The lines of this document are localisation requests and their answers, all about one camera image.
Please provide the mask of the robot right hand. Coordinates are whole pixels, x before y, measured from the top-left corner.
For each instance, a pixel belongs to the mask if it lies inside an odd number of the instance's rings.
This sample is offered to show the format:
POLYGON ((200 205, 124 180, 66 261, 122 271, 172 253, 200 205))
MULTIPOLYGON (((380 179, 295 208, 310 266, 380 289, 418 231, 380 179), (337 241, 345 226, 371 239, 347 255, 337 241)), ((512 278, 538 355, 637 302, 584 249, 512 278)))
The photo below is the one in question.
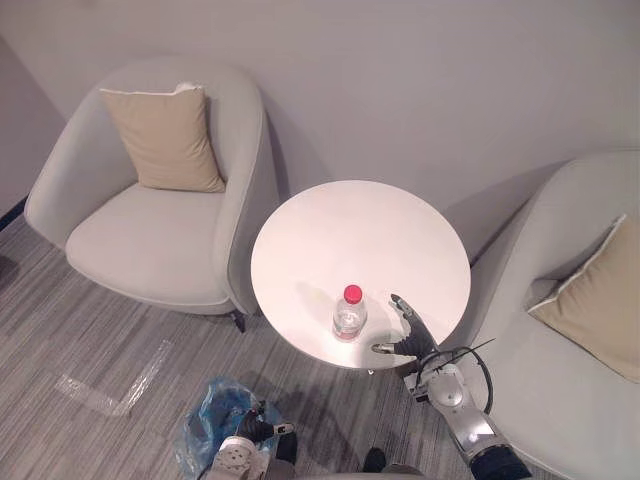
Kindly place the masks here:
POLYGON ((413 356, 424 359, 439 351, 438 345, 426 324, 409 303, 397 294, 391 294, 391 302, 409 325, 409 334, 395 343, 378 343, 371 350, 383 355, 413 356))

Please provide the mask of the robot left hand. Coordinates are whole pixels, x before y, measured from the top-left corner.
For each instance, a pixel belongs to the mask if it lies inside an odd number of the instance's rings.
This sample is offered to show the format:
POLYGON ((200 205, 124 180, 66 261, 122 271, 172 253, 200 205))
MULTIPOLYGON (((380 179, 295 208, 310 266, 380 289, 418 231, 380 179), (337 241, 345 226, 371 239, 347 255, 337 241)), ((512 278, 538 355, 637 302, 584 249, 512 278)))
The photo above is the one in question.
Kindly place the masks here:
POLYGON ((235 435, 253 443, 261 443, 272 437, 296 436, 294 425, 291 423, 271 424, 261 419, 262 411, 250 409, 240 421, 235 435))

